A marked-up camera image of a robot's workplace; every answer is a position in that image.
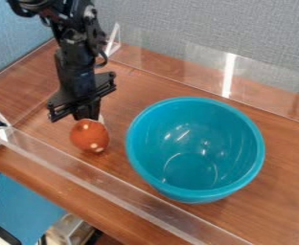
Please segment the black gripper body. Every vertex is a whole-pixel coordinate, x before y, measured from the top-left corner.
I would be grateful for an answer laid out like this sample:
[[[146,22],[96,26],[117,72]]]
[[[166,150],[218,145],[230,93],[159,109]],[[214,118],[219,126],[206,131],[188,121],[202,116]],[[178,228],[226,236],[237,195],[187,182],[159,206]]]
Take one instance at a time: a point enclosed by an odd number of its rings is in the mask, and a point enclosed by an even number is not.
[[[81,105],[87,105],[89,110],[91,102],[101,100],[116,90],[115,78],[113,72],[105,72],[76,80],[72,86],[61,85],[47,103],[49,120],[55,123],[73,115]]]

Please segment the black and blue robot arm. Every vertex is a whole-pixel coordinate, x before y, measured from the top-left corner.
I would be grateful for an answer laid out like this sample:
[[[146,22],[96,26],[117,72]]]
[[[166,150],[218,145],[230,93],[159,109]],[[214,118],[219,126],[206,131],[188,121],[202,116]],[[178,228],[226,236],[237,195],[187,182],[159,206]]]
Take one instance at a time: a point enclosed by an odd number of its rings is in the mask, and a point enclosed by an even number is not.
[[[108,63],[105,33],[92,0],[6,0],[16,15],[37,15],[59,45],[55,65],[60,88],[47,103],[55,123],[72,115],[97,120],[101,99],[116,90],[113,72],[95,73]]]

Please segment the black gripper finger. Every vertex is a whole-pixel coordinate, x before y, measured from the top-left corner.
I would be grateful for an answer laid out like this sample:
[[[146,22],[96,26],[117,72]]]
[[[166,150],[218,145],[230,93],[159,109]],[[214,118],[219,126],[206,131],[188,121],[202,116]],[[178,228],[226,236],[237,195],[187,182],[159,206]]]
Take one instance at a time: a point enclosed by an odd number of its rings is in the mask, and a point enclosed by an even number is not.
[[[89,118],[92,120],[97,120],[100,118],[100,111],[101,111],[101,101],[95,100],[89,104]]]
[[[79,121],[81,119],[87,119],[89,116],[89,110],[87,105],[81,105],[76,111],[73,112],[75,120]]]

